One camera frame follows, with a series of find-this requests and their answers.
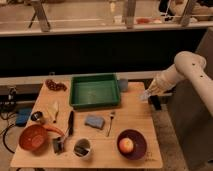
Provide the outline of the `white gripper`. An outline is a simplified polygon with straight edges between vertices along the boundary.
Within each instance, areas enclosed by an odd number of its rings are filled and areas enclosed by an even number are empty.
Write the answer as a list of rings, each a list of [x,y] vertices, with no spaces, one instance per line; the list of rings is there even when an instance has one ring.
[[[140,99],[146,101],[149,97],[161,94],[161,88],[156,79],[153,79],[149,87],[141,94]]]

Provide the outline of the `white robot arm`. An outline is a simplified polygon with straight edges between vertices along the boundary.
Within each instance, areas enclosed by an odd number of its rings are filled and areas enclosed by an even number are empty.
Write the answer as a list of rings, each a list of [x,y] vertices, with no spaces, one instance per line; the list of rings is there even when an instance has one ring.
[[[174,57],[174,63],[167,69],[159,72],[149,87],[141,94],[142,101],[150,96],[160,95],[179,82],[188,79],[213,116],[213,79],[205,72],[206,59],[203,56],[181,51]]]

